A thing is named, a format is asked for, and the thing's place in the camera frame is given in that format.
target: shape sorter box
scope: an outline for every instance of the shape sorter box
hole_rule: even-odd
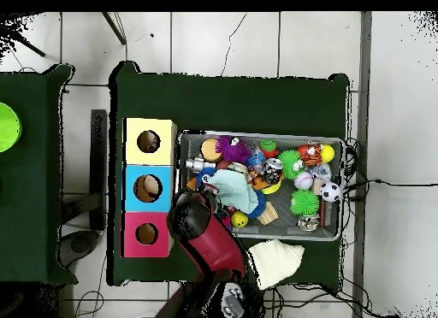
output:
[[[123,254],[122,257],[159,258],[169,256],[174,239],[169,234],[166,223],[168,213],[127,212],[124,215]],[[138,237],[139,228],[149,224],[155,230],[151,244],[141,244]]]
[[[137,198],[135,189],[137,179],[141,176],[153,176],[158,181],[159,193],[155,201],[145,203]],[[127,165],[125,173],[124,211],[149,211],[168,213],[174,190],[173,166],[139,166]]]
[[[125,118],[126,162],[130,165],[174,165],[176,125],[171,120]],[[141,150],[141,137],[157,136],[157,149]]]

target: white cloth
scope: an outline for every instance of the white cloth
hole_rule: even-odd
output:
[[[258,288],[266,289],[293,275],[301,264],[304,252],[305,248],[301,245],[283,244],[277,239],[252,246],[248,256],[254,274],[256,270],[258,273]]]

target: light blue cloth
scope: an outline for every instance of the light blue cloth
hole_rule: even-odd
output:
[[[256,192],[239,172],[219,169],[209,178],[209,184],[219,189],[217,197],[223,205],[233,206],[245,214],[250,214],[258,206]]]

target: green spiky ball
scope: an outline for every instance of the green spiky ball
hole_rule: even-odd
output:
[[[310,190],[292,193],[291,211],[296,215],[313,215],[319,210],[318,196]]]
[[[261,150],[266,150],[268,152],[271,152],[272,150],[275,150],[276,147],[277,147],[277,143],[272,139],[264,139],[263,141],[260,141]]]
[[[283,164],[283,175],[286,179],[293,180],[300,174],[305,168],[295,171],[293,164],[300,159],[300,154],[297,150],[285,150],[279,156],[278,159]]]

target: dark green tablecloth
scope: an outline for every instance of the dark green tablecloth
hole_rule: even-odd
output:
[[[20,117],[17,144],[0,153],[0,280],[71,283],[56,261],[60,220],[60,91],[68,65],[0,73],[0,102]]]
[[[174,245],[168,258],[120,257],[121,125],[124,117],[170,119],[179,130],[204,129],[345,138],[348,79],[205,78],[182,74],[141,74],[134,62],[121,62],[109,80],[109,283],[124,280],[193,280],[197,269]],[[245,239],[247,247],[260,242]],[[282,283],[338,285],[340,240],[288,242],[305,247],[298,271]]]

